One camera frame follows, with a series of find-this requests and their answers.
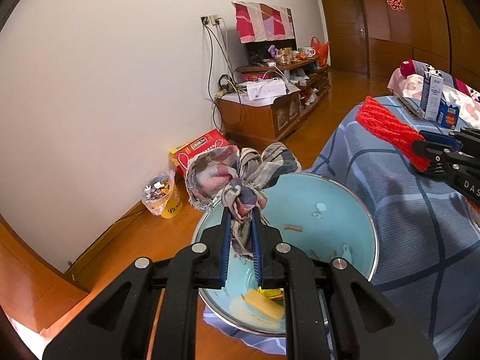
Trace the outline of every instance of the white router box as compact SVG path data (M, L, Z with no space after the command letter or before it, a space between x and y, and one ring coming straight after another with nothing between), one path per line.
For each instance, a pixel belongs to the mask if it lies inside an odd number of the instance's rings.
M281 79L266 79L263 81L247 81L248 99L259 100L267 97L285 96L287 88Z

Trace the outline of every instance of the red plastic bag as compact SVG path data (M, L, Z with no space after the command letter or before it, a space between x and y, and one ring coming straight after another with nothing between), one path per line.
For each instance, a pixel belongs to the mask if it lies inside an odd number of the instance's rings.
M325 66L328 59L328 46L330 42L322 44L316 36L311 38L310 47L315 49L315 55L319 57L320 66Z

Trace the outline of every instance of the wooden wardrobe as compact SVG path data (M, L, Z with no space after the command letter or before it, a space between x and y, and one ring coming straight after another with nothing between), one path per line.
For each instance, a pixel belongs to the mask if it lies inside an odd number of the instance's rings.
M402 0L403 10L387 0L362 3L370 75L388 78L415 59L480 91L480 29L462 0Z

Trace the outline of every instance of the milk carton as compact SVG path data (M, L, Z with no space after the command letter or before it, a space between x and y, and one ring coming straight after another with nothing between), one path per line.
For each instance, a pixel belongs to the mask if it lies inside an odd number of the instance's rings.
M428 71L423 72L423 77L420 113L425 120L437 120L442 99L443 78Z

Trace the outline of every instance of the red paper cutout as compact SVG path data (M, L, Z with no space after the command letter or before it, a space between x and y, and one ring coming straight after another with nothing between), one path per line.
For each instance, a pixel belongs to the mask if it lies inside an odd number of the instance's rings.
M387 0L387 4L394 10L403 11L405 9L402 0Z

